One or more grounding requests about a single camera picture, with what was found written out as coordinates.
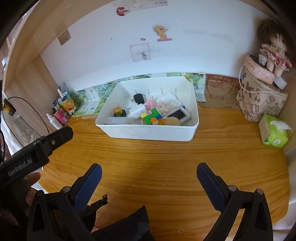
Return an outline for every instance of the white bottle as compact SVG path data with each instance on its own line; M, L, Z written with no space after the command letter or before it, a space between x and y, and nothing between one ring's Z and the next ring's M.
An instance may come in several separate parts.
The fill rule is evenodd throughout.
M54 117L52 116L51 114L47 113L46 114L49 122L57 129L62 129L63 128L63 125Z

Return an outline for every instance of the doll leg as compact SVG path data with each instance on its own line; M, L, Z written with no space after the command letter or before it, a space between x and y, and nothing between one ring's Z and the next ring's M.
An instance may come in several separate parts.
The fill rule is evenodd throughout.
M280 77L282 73L283 73L283 68L280 66L276 66L276 69L274 70L275 76Z
M272 72L274 70L274 61L271 58L267 59L267 65L266 68Z

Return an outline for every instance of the wooden desk surface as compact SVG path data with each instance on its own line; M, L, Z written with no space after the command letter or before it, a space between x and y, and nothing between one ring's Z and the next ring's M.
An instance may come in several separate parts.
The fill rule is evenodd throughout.
M50 156L40 183L57 192L98 163L103 177L91 202L103 194L109 202L97 212L98 228L145 205L157 241L203 240L220 215L196 178L196 166L206 162L228 185L251 192L263 189L273 223L284 217L289 180L282 149L263 145L258 124L246 121L240 111L198 110L200 124L190 142L110 138L95 126L95 119L72 118L74 138Z

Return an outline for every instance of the green tissue package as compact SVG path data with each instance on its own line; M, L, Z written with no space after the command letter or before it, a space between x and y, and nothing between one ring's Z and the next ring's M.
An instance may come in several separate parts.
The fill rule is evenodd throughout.
M282 148L288 142L287 130L292 130L280 119L264 114L259 122L262 143L269 146Z

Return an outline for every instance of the storage bin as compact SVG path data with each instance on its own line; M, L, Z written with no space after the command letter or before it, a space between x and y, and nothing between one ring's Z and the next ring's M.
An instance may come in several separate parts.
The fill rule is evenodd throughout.
M137 105L131 102L135 94L156 98L168 92L173 93L191 115L191 120L184 126L144 125L141 119L134 120L135 124L130 125L104 125L106 118L113 116L113 109L117 106L129 114L129 110ZM110 137L163 141L190 141L198 124L194 87L183 76L122 81L116 85L96 119L96 125Z

